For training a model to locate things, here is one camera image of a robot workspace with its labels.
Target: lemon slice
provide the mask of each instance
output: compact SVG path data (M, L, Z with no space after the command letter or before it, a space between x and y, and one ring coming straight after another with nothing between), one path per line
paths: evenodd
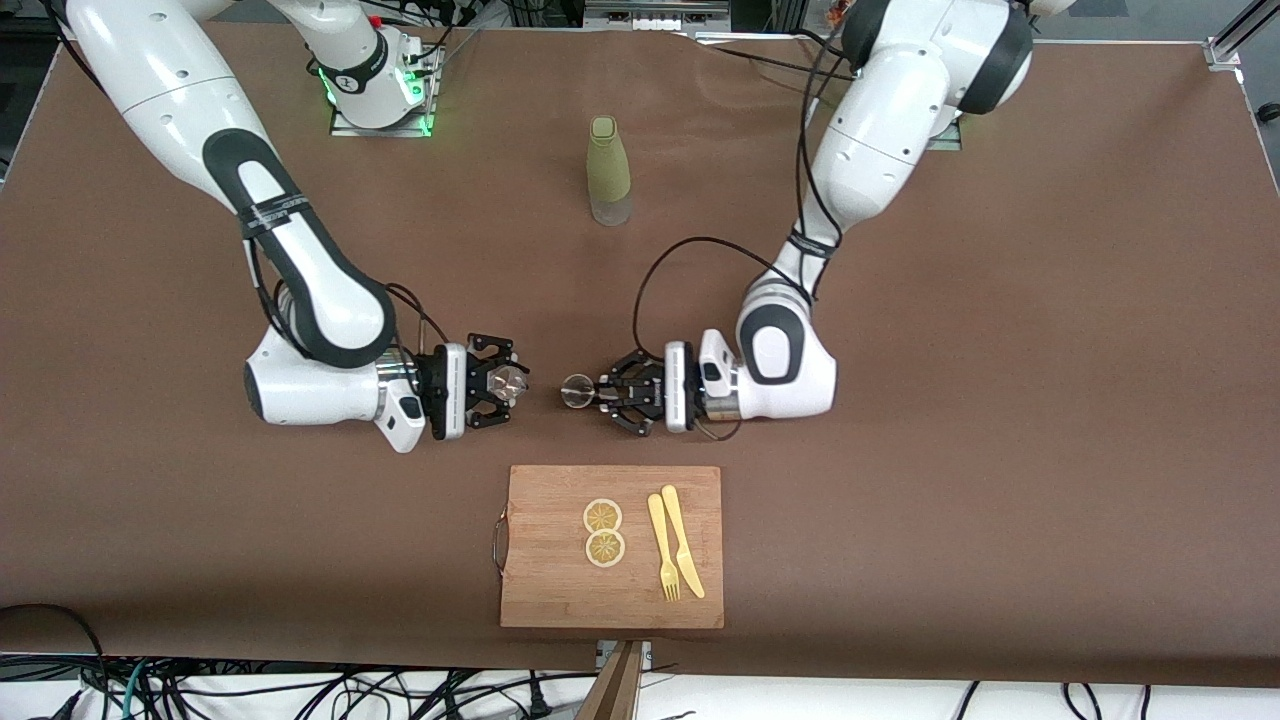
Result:
M586 538L586 559L596 568L612 568L622 560L627 543L618 533L603 529Z
M616 530L622 527L622 509L612 500L599 498L586 503L582 524L590 532Z

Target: bottle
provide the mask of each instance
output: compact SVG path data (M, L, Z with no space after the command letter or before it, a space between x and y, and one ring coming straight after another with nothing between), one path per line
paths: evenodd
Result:
M609 115L591 119L586 192L591 197L591 215L602 225L621 225L631 217L631 168L618 136L618 123Z

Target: yellow utensil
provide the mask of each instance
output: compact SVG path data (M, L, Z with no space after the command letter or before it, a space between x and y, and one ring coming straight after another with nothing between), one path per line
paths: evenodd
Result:
M680 600L680 575L676 574L676 565L671 561L671 546L667 544L667 512L662 507L662 496L649 496L649 519L653 520L653 534L658 538L658 552L662 553L662 570L658 579L662 580L662 594L668 601Z
M680 541L680 550L676 551L676 564L680 565L680 573L685 575L685 582L689 583L689 589L694 591L694 594L707 597L703 582L698 579L698 568L694 568L694 556L689 552L689 538L685 537L685 520L680 514L680 496L676 495L676 486L663 486L662 498L667 502L671 527L676 528L676 539Z

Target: wooden cutting board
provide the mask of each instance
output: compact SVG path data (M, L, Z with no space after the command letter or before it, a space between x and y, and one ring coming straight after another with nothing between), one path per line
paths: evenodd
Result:
M663 600L662 561L648 498L676 486L685 533L707 597L680 580L680 600ZM582 511L596 498L622 510L626 551L616 565L586 559ZM667 519L675 561L676 532ZM708 629L724 626L719 468L636 465L515 465L507 493L503 628Z

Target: knife blade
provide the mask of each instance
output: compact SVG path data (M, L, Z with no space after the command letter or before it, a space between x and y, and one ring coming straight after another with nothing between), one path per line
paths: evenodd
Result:
M695 596L707 597L703 582L698 579L694 556L689 551L689 539L685 537L685 518L680 512L680 495L676 493L676 486L663 486L662 501L667 505L667 515L671 516L671 525L676 528L676 541L680 542L680 550L676 551L676 565L680 568L680 574L685 577L685 583L689 584L689 589L694 591Z

